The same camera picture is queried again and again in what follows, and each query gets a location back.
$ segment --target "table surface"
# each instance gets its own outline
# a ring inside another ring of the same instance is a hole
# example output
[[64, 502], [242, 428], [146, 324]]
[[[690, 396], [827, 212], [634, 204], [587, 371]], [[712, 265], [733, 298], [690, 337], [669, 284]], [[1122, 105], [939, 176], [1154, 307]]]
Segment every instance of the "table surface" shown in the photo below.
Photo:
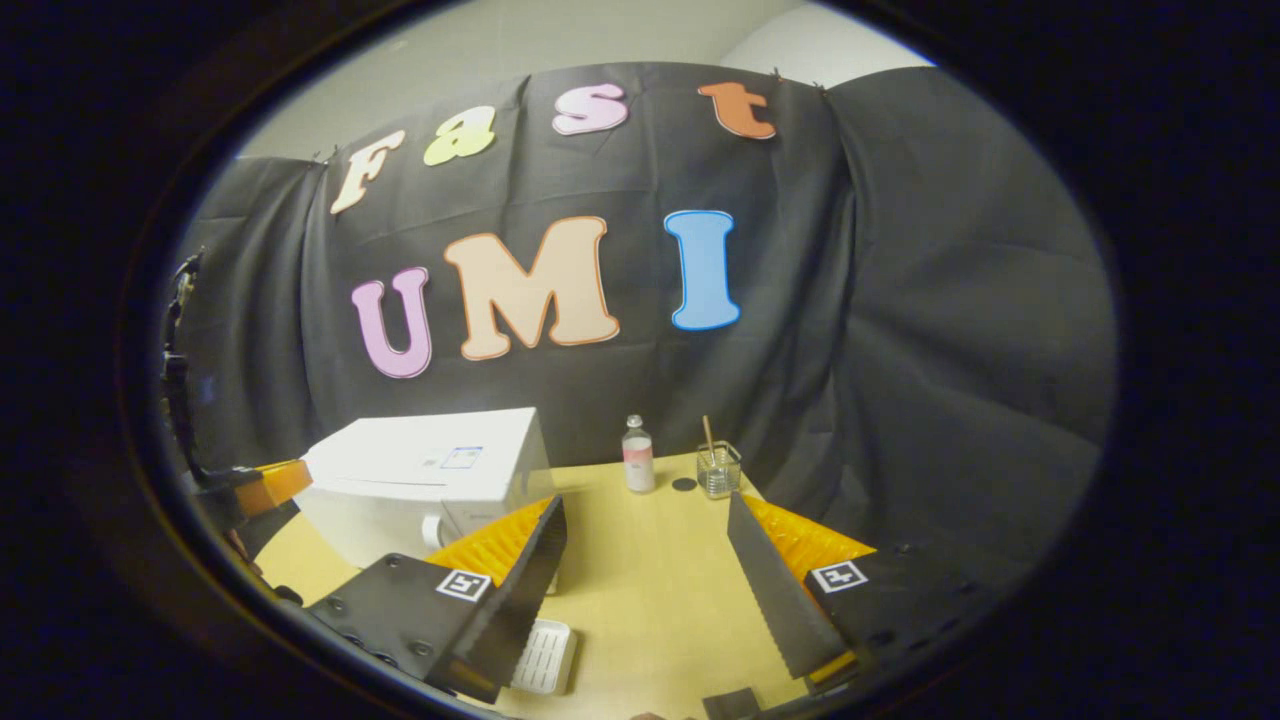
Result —
[[[694, 455], [654, 460], [657, 488], [626, 489], [622, 464], [556, 468], [568, 544], [556, 594], [539, 618], [577, 633], [568, 692], [503, 688], [488, 706], [527, 720], [707, 717], [701, 698], [750, 687], [760, 707], [805, 694], [773, 644], [727, 536], [728, 500], [671, 482], [694, 477]], [[742, 477], [742, 492], [759, 493]], [[306, 516], [293, 518], [259, 553], [268, 582], [306, 605], [357, 573]], [[466, 696], [462, 700], [471, 701]]]

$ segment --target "white wall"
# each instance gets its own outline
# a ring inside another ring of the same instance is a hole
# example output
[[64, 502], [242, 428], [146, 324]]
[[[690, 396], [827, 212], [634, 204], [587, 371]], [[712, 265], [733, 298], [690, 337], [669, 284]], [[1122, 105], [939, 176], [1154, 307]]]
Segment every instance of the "white wall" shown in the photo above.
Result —
[[727, 65], [837, 85], [923, 58], [801, 0], [472, 0], [425, 15], [302, 90], [242, 155], [328, 158], [467, 83], [628, 60]]

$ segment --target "white soap dish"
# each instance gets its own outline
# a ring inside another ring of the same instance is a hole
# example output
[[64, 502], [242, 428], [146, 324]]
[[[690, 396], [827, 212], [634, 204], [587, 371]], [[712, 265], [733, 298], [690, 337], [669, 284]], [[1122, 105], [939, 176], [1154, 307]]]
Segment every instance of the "white soap dish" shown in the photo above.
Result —
[[564, 623], [534, 620], [511, 687], [535, 694], [564, 694], [577, 635]]

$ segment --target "blue letter i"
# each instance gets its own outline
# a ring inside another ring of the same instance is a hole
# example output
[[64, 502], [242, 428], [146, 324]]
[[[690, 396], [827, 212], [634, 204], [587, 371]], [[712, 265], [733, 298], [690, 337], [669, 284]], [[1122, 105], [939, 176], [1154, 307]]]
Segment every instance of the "blue letter i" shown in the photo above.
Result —
[[724, 238], [733, 218], [719, 210], [680, 210], [663, 227], [680, 242], [680, 277], [685, 300], [671, 316], [682, 331], [709, 331], [733, 324], [742, 314], [728, 299]]

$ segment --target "white box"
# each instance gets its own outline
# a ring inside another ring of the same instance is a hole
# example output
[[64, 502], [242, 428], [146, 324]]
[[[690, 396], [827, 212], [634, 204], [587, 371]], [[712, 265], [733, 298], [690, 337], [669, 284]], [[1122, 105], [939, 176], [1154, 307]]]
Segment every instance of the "white box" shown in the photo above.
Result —
[[365, 418], [302, 459], [312, 483], [294, 501], [356, 568], [425, 559], [553, 492], [534, 407]]

